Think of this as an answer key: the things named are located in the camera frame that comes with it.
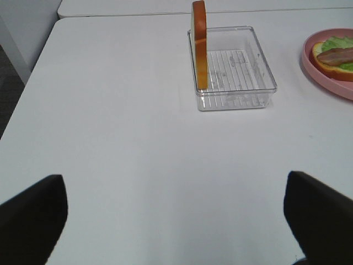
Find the toast slice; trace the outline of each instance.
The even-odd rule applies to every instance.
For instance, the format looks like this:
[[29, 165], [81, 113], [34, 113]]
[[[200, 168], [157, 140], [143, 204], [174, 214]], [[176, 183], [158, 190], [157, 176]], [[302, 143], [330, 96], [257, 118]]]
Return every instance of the toast slice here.
[[192, 3], [191, 48], [194, 57], [197, 88], [207, 89], [207, 25], [204, 1]]

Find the white table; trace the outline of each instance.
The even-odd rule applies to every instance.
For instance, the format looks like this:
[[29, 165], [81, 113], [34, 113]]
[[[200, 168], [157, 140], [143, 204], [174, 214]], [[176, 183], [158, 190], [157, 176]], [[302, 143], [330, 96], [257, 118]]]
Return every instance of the white table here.
[[[192, 0], [62, 0], [61, 18], [190, 13]], [[205, 0], [208, 13], [255, 10], [345, 8], [352, 0]]]
[[267, 108], [222, 112], [197, 110], [189, 15], [60, 20], [0, 141], [0, 202], [63, 174], [48, 265], [292, 264], [289, 171], [353, 197], [353, 104], [299, 65], [307, 36], [352, 15], [210, 14], [255, 28], [278, 84]]

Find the bread slice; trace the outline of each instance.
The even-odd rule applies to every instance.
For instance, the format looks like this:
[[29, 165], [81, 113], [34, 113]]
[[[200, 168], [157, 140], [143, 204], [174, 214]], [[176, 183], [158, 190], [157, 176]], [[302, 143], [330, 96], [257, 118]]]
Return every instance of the bread slice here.
[[192, 3], [191, 48], [198, 89], [207, 89], [207, 26], [204, 1]]
[[337, 66], [326, 65], [317, 59], [317, 56], [322, 53], [322, 45], [323, 43], [315, 43], [312, 49], [314, 59], [313, 63], [315, 67], [327, 77], [341, 81], [353, 81], [352, 71], [345, 70]]

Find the plastic tray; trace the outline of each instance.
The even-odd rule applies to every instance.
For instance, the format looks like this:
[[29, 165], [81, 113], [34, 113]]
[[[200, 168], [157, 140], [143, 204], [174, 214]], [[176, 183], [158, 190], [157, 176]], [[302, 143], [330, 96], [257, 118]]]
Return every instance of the plastic tray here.
[[208, 88], [203, 90], [197, 88], [190, 31], [188, 36], [199, 110], [253, 109], [268, 105], [277, 84], [252, 27], [207, 29]]

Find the green lettuce leaf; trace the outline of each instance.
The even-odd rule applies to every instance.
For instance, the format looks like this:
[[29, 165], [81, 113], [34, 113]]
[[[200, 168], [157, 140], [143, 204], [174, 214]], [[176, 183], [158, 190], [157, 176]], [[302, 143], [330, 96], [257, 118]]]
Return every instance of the green lettuce leaf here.
[[352, 48], [353, 47], [353, 38], [348, 38], [347, 36], [344, 38], [339, 38], [333, 36], [324, 42], [322, 45], [322, 52], [331, 50], [333, 48]]
[[338, 67], [340, 67], [344, 70], [353, 71], [353, 62], [342, 63]]

